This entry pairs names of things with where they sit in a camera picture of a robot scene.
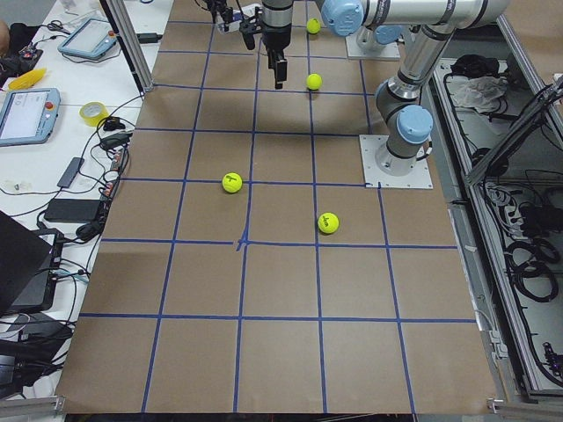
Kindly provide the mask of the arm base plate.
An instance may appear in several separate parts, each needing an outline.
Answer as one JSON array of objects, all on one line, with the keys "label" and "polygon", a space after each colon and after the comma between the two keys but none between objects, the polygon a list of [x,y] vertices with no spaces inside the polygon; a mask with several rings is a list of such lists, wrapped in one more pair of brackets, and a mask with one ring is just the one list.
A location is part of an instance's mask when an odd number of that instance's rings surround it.
[{"label": "arm base plate", "polygon": [[425,150],[419,147],[415,157],[395,157],[387,149],[388,135],[360,135],[364,185],[382,189],[433,188]]},{"label": "arm base plate", "polygon": [[375,30],[361,27],[346,37],[347,56],[356,60],[398,61],[400,25],[381,25]]}]

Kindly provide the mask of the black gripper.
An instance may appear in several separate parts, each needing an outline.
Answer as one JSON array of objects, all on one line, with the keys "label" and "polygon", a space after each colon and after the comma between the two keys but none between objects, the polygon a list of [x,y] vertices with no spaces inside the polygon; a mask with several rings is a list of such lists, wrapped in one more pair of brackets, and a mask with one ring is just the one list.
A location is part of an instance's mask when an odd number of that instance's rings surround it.
[{"label": "black gripper", "polygon": [[268,68],[274,72],[274,88],[281,90],[287,81],[288,62],[282,52],[290,43],[291,25],[274,27],[262,21],[242,21],[239,27],[245,47],[255,49],[255,34],[260,34],[267,49]]}]

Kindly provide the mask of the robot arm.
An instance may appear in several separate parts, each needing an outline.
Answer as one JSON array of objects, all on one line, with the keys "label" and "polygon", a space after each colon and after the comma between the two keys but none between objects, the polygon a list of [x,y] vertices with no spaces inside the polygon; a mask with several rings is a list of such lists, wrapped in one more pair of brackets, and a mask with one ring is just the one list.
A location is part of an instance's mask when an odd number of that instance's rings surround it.
[{"label": "robot arm", "polygon": [[316,6],[326,27],[340,37],[384,25],[420,27],[396,76],[384,81],[376,93],[377,109],[389,131],[385,145],[375,154],[377,167],[402,177],[412,171],[419,149],[433,129],[432,115],[417,102],[452,35],[495,21],[508,2],[318,1]]},{"label": "robot arm", "polygon": [[226,0],[204,0],[194,1],[201,9],[211,14],[212,21],[215,23],[217,16],[220,16],[224,23],[233,21],[233,8],[227,4]]}]

